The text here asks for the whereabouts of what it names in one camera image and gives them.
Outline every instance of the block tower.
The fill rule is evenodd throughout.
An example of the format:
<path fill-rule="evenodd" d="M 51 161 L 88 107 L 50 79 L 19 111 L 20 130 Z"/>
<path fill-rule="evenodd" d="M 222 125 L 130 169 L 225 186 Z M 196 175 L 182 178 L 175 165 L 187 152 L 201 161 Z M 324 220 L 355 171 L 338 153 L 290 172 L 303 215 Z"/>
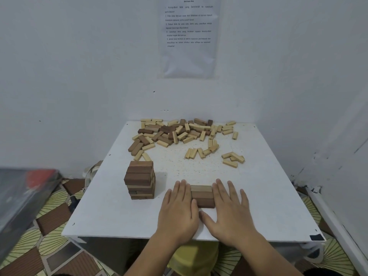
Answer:
<path fill-rule="evenodd" d="M 131 199 L 153 199 L 156 186 L 154 163 L 131 161 L 124 182 Z"/>

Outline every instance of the hand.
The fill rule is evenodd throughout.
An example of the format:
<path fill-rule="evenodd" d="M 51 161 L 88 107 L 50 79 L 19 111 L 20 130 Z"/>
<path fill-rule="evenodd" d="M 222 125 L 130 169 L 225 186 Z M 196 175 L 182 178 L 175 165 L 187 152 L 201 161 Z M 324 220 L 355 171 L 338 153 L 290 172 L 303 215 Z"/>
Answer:
<path fill-rule="evenodd" d="M 231 181 L 228 181 L 230 196 L 220 179 L 213 183 L 214 203 L 217 211 L 217 222 L 208 214 L 200 211 L 200 219 L 209 232 L 219 241 L 236 247 L 244 239 L 258 235 L 249 210 L 249 201 L 243 189 L 240 190 L 241 202 Z"/>
<path fill-rule="evenodd" d="M 199 225 L 197 201 L 192 200 L 190 185 L 176 181 L 166 192 L 159 213 L 156 235 L 168 239 L 177 248 L 190 241 Z"/>

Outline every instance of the yellow fabric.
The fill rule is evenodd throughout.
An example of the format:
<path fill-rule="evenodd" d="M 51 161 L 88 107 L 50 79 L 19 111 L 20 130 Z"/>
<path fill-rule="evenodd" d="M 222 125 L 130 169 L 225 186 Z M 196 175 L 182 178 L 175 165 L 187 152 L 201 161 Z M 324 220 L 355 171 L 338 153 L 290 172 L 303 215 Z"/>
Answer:
<path fill-rule="evenodd" d="M 181 276 L 209 276 L 216 264 L 219 243 L 192 240 L 172 256 L 168 267 Z"/>

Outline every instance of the person's left hand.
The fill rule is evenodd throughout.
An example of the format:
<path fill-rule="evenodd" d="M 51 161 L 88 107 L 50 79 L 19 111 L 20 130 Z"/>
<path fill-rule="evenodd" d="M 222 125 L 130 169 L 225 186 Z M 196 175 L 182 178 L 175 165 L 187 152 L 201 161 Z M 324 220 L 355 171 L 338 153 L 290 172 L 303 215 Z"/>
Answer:
<path fill-rule="evenodd" d="M 156 235 L 167 238 L 177 248 L 190 241 L 199 225 L 198 206 L 192 200 L 190 185 L 176 181 L 163 198 Z"/>

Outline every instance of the finger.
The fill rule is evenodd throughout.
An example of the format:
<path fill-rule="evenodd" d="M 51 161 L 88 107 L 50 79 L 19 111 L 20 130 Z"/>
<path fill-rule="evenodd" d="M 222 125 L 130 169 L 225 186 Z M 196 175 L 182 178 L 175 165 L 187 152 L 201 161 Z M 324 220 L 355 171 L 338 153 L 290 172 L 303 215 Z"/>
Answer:
<path fill-rule="evenodd" d="M 176 197 L 176 199 L 180 200 L 180 201 L 183 201 L 184 199 L 184 194 L 185 194 L 185 186 L 186 186 L 186 181 L 183 179 L 181 182 L 180 182 L 180 185 L 179 185 L 179 191 L 178 191 L 178 195 Z"/>
<path fill-rule="evenodd" d="M 195 199 L 192 200 L 192 203 L 190 205 L 191 211 L 192 211 L 192 220 L 193 221 L 199 221 L 199 212 L 198 212 L 198 205 L 197 201 Z"/>
<path fill-rule="evenodd" d="M 222 200 L 224 202 L 229 202 L 230 201 L 230 197 L 224 187 L 224 184 L 222 184 L 221 180 L 220 179 L 216 179 L 216 184 L 218 186 L 218 190 L 220 192 L 220 196 L 222 198 Z"/>
<path fill-rule="evenodd" d="M 238 194 L 236 193 L 236 190 L 235 190 L 235 187 L 232 181 L 228 181 L 228 186 L 229 186 L 230 199 L 232 200 L 232 202 L 235 202 L 236 204 L 240 204 Z"/>
<path fill-rule="evenodd" d="M 200 220 L 208 228 L 210 234 L 212 234 L 214 237 L 216 237 L 215 234 L 214 234 L 215 228 L 216 228 L 216 223 L 212 220 L 212 218 L 210 216 L 208 216 L 207 213 L 205 213 L 203 211 L 200 211 Z"/>
<path fill-rule="evenodd" d="M 184 194 L 184 202 L 187 202 L 188 204 L 190 204 L 190 202 L 192 201 L 192 192 L 190 190 L 190 184 L 187 183 L 185 186 L 185 194 Z"/>
<path fill-rule="evenodd" d="M 168 202 L 170 201 L 170 195 L 171 195 L 171 189 L 168 189 L 165 196 L 163 197 L 161 207 L 164 207 L 165 205 L 168 204 Z"/>
<path fill-rule="evenodd" d="M 243 206 L 246 206 L 246 207 L 249 207 L 249 200 L 248 200 L 248 197 L 246 196 L 246 192 L 244 192 L 243 189 L 240 189 L 240 195 L 241 195 L 241 204 Z"/>
<path fill-rule="evenodd" d="M 179 185 L 180 185 L 180 181 L 176 181 L 175 185 L 174 185 L 174 189 L 172 190 L 171 196 L 170 196 L 170 202 L 174 201 L 178 195 L 178 191 L 179 191 Z"/>
<path fill-rule="evenodd" d="M 217 186 L 216 183 L 213 183 L 212 184 L 212 192 L 214 193 L 214 204 L 217 207 L 218 205 L 220 205 L 221 203 L 223 203 L 223 201 L 222 201 L 222 198 L 220 196 L 219 187 Z"/>

